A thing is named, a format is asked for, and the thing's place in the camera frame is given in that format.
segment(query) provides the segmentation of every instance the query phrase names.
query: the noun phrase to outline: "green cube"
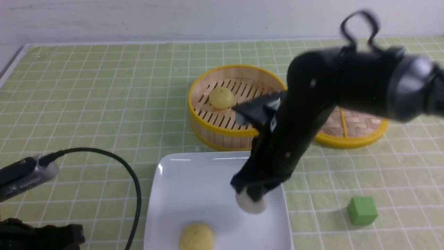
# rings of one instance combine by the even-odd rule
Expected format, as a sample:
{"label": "green cube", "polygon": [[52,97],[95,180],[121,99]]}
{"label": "green cube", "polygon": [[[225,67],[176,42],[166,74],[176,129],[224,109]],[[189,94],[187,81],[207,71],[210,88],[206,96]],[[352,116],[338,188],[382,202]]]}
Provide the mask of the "green cube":
{"label": "green cube", "polygon": [[347,206],[353,225],[370,225],[378,217],[375,202],[371,196],[353,197]]}

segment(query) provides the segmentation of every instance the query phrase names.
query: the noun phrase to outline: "green grid tablecloth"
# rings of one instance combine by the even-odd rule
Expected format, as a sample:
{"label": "green grid tablecloth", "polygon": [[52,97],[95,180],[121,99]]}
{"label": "green grid tablecloth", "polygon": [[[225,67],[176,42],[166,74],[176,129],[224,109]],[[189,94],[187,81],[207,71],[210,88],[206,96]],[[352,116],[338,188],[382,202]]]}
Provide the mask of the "green grid tablecloth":
{"label": "green grid tablecloth", "polygon": [[[378,39],[444,65],[443,37]],[[91,146],[132,165],[143,191],[133,249],[143,248],[150,186],[170,153],[211,151],[192,133],[186,95],[205,71],[227,64],[265,68],[285,80],[292,58],[341,40],[200,44],[30,46],[0,90],[0,158]],[[444,248],[444,123],[420,117],[391,124],[375,144],[353,150],[310,146],[284,184],[295,249]],[[47,184],[0,204],[2,218],[33,225],[84,226],[82,249],[122,249],[135,211],[126,170],[107,157],[68,155]],[[379,217],[350,225],[344,207],[371,195]]]}

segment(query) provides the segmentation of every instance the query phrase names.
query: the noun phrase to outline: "black device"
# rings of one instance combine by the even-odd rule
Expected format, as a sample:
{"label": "black device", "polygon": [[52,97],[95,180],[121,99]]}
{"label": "black device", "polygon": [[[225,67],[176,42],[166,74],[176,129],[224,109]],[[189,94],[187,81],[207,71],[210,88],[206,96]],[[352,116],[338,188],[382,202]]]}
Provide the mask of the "black device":
{"label": "black device", "polygon": [[[371,25],[369,52],[358,51],[347,31],[355,15]],[[379,48],[373,41],[378,31],[370,11],[353,13],[341,24],[348,45],[297,56],[288,68],[288,90],[233,107],[241,122],[259,131],[249,159],[231,180],[237,194],[246,189],[258,202],[288,180],[336,106],[399,122],[421,114],[444,117],[443,70],[401,47]]]}
{"label": "black device", "polygon": [[[133,226],[125,246],[125,250],[129,250],[139,222],[142,193],[133,169],[125,160],[111,152],[95,148],[72,148],[45,156],[27,157],[12,163],[0,169],[0,202],[53,179],[59,172],[55,160],[65,154],[78,152],[92,152],[111,157],[120,162],[134,180],[137,203]],[[79,224],[34,228],[15,218],[0,222],[0,250],[80,250],[83,243],[85,235],[82,225]]]}

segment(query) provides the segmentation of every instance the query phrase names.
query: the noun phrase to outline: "white plate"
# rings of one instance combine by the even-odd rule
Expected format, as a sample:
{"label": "white plate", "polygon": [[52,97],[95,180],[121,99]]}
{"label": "white plate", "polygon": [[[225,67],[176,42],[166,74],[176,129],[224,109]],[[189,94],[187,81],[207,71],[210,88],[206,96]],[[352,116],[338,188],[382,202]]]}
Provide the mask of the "white plate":
{"label": "white plate", "polygon": [[214,250],[292,250],[282,185],[266,195],[259,215],[239,208],[230,186],[249,152],[178,153],[156,169],[148,206],[144,250],[178,250],[181,230],[190,222],[208,224]]}

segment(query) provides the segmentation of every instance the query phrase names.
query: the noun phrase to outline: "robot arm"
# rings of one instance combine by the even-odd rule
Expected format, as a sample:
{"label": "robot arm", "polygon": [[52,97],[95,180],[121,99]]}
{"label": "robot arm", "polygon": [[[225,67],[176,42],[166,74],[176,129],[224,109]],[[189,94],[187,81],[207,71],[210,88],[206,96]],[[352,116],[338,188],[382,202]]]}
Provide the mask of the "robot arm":
{"label": "robot arm", "polygon": [[[347,20],[357,14],[373,28],[370,52],[357,51],[346,31]],[[402,48],[378,48],[373,43],[378,30],[370,12],[353,13],[341,25],[349,45],[294,58],[288,68],[288,90],[280,95],[278,108],[268,105],[275,101],[272,95],[255,102],[264,119],[255,117],[249,104],[233,107],[259,131],[250,158],[231,180],[237,194],[246,191],[258,202],[290,178],[336,106],[399,122],[421,114],[444,117],[443,71],[428,59],[405,55]]]}

